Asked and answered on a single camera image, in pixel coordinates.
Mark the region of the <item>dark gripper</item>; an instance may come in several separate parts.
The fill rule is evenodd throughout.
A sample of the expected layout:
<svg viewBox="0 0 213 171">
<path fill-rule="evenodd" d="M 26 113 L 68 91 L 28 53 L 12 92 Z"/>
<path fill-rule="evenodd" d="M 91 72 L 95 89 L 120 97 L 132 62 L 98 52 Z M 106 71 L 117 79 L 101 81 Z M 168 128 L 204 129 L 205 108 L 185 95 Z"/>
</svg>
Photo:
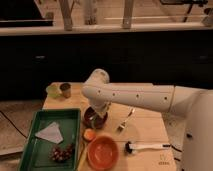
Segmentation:
<svg viewBox="0 0 213 171">
<path fill-rule="evenodd" d="M 108 110 L 109 110 L 108 106 L 99 109 L 92 109 L 92 111 L 101 118 L 103 118 L 107 114 Z"/>
</svg>

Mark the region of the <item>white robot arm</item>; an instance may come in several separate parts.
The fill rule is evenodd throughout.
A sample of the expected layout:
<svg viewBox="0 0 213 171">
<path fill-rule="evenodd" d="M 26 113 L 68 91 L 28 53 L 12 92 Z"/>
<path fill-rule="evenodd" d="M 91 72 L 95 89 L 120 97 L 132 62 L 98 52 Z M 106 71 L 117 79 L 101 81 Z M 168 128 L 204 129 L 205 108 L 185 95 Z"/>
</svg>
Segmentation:
<svg viewBox="0 0 213 171">
<path fill-rule="evenodd" d="M 95 69 L 82 94 L 98 114 L 117 103 L 186 117 L 181 169 L 213 171 L 213 89 L 111 83 L 105 70 Z"/>
</svg>

